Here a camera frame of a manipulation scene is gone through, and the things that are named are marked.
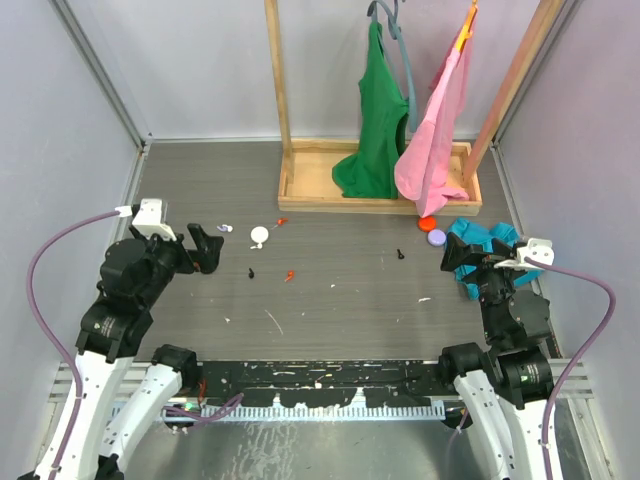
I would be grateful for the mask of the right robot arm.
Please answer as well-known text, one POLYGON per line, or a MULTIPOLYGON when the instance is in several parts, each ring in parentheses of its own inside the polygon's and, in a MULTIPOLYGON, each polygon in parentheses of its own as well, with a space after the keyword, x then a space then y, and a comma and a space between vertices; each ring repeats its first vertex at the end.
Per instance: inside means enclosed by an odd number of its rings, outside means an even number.
POLYGON ((446 347, 438 360, 444 390, 458 394, 480 442, 478 456, 492 479, 543 479, 542 416, 554 388, 541 349, 551 336, 549 302, 514 282, 554 262, 549 240, 530 238, 491 250, 446 237, 441 270, 472 267, 464 282, 478 288, 485 342, 446 347))

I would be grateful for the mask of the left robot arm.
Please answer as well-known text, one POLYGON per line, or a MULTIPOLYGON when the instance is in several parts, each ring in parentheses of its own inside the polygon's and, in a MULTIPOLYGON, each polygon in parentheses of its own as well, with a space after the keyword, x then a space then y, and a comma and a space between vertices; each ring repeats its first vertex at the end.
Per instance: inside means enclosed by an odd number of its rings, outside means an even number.
POLYGON ((171 397, 188 396, 200 384, 195 352, 159 347, 143 380, 114 413, 122 381, 152 325, 151 309, 177 274, 212 274, 224 239, 191 223, 194 248, 184 237, 165 240, 139 229, 105 253, 99 295, 81 319, 76 355, 62 354, 72 386, 44 456, 29 479, 121 479, 139 442, 171 397))

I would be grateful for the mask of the white earbud case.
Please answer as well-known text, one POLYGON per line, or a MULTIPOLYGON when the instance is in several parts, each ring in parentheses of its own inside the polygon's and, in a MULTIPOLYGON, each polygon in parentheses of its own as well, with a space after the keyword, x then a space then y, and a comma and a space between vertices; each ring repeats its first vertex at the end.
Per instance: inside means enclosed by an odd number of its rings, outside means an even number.
POLYGON ((270 231, 264 226, 256 226, 250 232, 251 241, 256 244, 264 244, 270 236, 270 231))

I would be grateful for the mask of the teal cloth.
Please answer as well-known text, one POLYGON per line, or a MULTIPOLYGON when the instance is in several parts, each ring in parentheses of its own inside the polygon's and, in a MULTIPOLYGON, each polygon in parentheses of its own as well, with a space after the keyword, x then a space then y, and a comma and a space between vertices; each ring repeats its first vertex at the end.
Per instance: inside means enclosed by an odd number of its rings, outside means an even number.
MULTIPOLYGON (((521 236, 513 225, 500 222, 492 228, 483 227, 466 218, 456 219, 449 227, 449 233, 454 233, 466 244, 477 244, 483 247, 484 251, 492 252, 492 240, 499 239, 503 243, 513 247, 521 240, 521 236)), ((455 279, 461 283, 467 291, 471 300, 479 298, 479 291, 476 284, 465 283, 463 278, 475 270, 474 266, 462 265, 454 270, 455 279)))

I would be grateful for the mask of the pink shirt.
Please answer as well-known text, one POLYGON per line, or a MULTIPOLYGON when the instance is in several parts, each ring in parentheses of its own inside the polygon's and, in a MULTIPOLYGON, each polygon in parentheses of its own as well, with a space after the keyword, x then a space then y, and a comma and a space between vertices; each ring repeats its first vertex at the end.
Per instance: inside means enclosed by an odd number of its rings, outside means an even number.
POLYGON ((473 41, 452 48, 431 83, 424 117, 395 165, 395 185, 414 202, 417 214, 429 216, 453 200, 469 198, 462 188, 446 185, 454 127, 465 107, 473 41))

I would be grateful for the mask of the wooden clothes rack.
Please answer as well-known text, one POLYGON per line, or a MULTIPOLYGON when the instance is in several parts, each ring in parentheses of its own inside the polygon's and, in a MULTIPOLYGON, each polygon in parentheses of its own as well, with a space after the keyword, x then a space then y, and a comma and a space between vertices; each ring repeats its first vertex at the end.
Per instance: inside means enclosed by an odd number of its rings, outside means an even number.
MULTIPOLYGON (((466 201, 451 200, 438 211, 443 216, 476 216, 483 199, 477 170, 518 93, 525 90, 524 80, 534 72, 534 63, 544 57, 561 26, 561 17, 571 1, 541 1, 522 37, 509 69, 496 94, 479 136, 472 144, 455 142, 452 147, 447 185, 461 187, 469 195, 466 201)), ((278 3, 264 3, 275 97, 282 140, 282 166, 277 194, 282 211, 412 215, 415 207, 406 199, 345 198, 331 178, 337 162, 357 149, 352 139, 293 138, 290 133, 285 87, 283 51, 278 3)))

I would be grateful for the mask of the green shirt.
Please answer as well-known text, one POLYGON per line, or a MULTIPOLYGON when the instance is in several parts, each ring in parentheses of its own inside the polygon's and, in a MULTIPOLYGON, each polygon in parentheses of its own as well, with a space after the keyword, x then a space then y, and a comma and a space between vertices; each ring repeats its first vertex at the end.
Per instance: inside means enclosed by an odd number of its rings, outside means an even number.
POLYGON ((409 105, 391 72, 381 41, 382 26, 368 29, 366 68, 359 81, 362 125, 357 151, 332 169, 346 198, 396 199, 395 165, 404 150, 409 105))

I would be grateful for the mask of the orange hanger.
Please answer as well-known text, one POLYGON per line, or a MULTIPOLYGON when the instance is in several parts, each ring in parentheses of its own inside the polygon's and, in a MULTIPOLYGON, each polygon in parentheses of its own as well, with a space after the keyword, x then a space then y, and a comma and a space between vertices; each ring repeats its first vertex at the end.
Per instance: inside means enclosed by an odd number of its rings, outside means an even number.
POLYGON ((454 48, 462 53, 467 41, 473 36, 473 25, 478 12, 478 1, 473 0, 467 12, 465 21, 460 28, 458 37, 455 41, 454 48))

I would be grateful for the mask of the grey blue hanger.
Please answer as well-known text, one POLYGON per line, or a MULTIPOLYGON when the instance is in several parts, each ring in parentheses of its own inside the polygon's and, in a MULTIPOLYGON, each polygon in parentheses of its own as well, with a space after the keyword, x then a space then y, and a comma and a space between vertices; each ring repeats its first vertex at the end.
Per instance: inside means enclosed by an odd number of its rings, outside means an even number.
POLYGON ((406 48, 406 43, 402 35, 402 28, 398 23, 399 5, 400 2, 398 0, 393 1, 393 8, 390 8, 385 1, 373 0, 368 6, 367 16, 370 18, 372 23, 377 23, 378 7, 381 7, 387 15, 387 29, 389 31, 389 36, 398 44, 399 52, 402 59, 402 67, 404 69, 406 80, 406 100, 408 104, 409 115, 408 129, 410 133, 415 133, 419 124, 419 115, 410 58, 406 48))

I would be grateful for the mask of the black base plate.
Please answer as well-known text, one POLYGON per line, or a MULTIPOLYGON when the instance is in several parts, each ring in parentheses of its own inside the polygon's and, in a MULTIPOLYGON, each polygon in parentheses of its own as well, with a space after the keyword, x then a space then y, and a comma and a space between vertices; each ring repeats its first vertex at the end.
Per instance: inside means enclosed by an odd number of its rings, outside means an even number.
POLYGON ((241 394, 243 407, 346 407, 361 393, 368 408, 418 407, 454 394, 423 360, 204 361, 200 380, 215 406, 241 394))

